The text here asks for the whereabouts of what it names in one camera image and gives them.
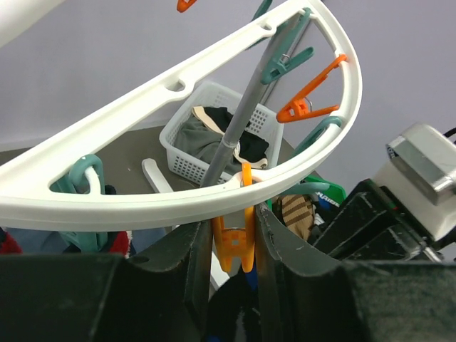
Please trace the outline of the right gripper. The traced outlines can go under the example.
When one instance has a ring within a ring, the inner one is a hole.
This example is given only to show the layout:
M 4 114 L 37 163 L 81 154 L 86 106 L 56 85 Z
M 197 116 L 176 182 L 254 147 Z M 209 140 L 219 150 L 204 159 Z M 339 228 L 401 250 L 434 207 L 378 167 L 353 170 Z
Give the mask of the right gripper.
M 423 236 L 372 180 L 356 185 L 313 246 L 337 260 L 428 259 Z

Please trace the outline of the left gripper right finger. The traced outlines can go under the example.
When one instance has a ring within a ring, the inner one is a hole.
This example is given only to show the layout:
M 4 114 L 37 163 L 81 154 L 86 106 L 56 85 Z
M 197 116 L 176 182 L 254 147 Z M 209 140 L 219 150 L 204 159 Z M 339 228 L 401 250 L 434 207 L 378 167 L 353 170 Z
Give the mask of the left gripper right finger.
M 255 207 L 255 259 L 263 341 L 359 341 L 346 270 Z

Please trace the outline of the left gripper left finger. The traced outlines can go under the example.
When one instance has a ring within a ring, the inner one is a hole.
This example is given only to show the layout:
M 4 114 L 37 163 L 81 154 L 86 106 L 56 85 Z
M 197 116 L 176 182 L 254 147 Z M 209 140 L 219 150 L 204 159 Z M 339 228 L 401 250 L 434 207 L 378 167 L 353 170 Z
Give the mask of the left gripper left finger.
M 201 341 L 206 330 L 212 231 L 183 224 L 129 259 L 131 341 Z

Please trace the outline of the santa sock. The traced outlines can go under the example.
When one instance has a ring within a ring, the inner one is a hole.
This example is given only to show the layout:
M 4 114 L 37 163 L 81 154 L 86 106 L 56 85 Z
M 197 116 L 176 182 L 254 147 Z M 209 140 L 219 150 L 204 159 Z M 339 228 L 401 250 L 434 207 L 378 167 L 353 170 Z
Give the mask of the santa sock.
M 104 251 L 122 254 L 128 257 L 130 253 L 131 234 L 127 231 L 108 232 L 108 241 L 103 247 Z
M 0 254 L 21 254 L 17 241 L 5 230 L 0 229 Z

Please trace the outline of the white round clip hanger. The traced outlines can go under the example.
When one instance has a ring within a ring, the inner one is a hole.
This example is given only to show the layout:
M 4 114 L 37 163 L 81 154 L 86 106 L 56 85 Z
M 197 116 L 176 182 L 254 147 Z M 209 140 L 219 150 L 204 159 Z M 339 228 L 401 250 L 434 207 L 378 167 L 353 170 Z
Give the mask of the white round clip hanger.
M 341 102 L 311 111 L 306 96 L 279 112 L 252 90 L 236 93 L 205 77 L 263 38 L 312 22 L 335 54 Z M 198 222 L 259 204 L 298 184 L 353 126 L 361 68 L 342 25 L 321 1 L 285 1 L 1 166 L 1 226 L 57 232 L 115 232 Z M 161 107 L 180 102 L 159 136 L 169 169 L 209 187 L 106 195 L 97 152 Z

